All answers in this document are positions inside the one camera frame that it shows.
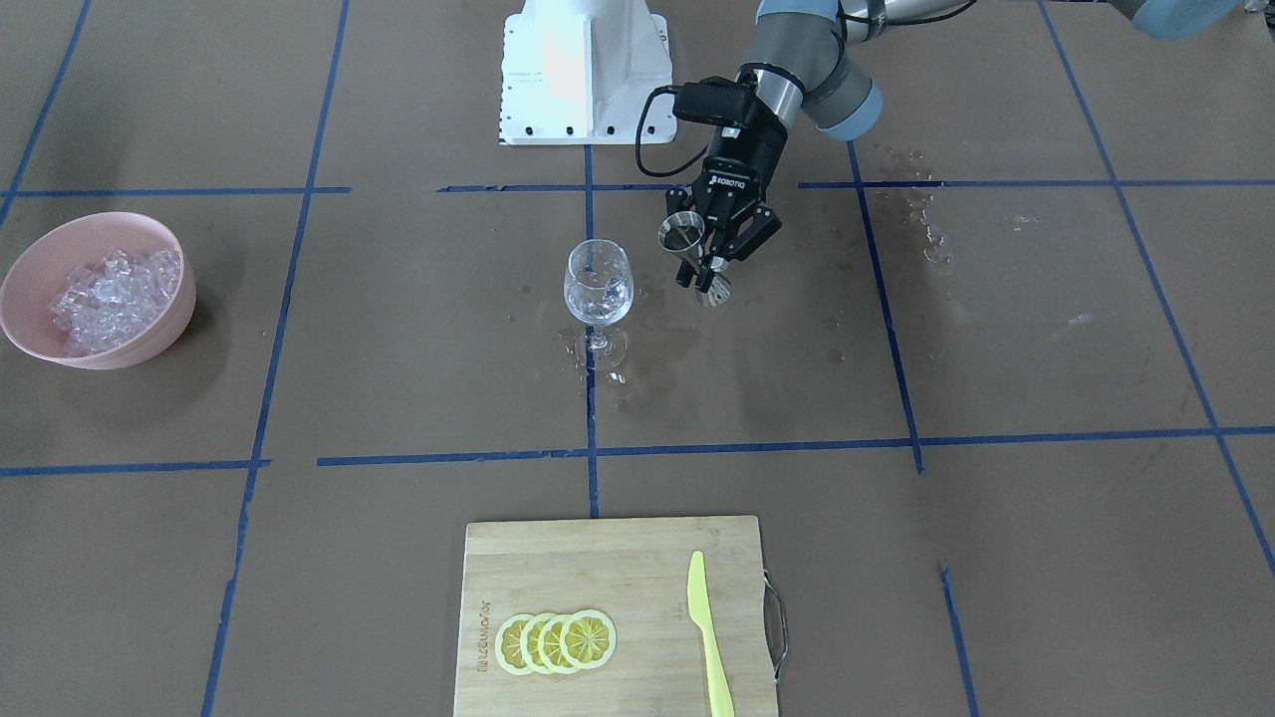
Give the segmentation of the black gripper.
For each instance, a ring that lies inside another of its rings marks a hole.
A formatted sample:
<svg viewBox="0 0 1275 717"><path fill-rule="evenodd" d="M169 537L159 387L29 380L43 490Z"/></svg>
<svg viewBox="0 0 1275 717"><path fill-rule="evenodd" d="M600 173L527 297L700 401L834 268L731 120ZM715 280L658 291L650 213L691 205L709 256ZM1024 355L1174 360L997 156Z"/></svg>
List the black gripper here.
<svg viewBox="0 0 1275 717"><path fill-rule="evenodd" d="M683 290L708 290L708 245L709 268L724 272L752 256L782 227L762 202L787 139L782 119L757 100L748 128L717 126L692 182L694 198L688 189L666 193L666 253L683 264L677 279ZM710 244L706 223L724 225L713 227Z"/></svg>

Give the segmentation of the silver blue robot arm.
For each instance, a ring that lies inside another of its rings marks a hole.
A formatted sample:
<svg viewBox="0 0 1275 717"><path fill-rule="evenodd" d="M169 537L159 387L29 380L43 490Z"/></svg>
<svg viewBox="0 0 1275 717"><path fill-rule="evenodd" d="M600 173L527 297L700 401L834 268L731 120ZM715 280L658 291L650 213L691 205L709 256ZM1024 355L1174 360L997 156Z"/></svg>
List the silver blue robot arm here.
<svg viewBox="0 0 1275 717"><path fill-rule="evenodd" d="M727 268L780 227L768 189L797 117L836 142L862 137L884 94L850 48L895 27L933 24L966 1L762 1L736 77L657 88L676 119L713 128L694 154L697 176L666 195L657 242L680 265L674 282L708 305L728 299Z"/></svg>

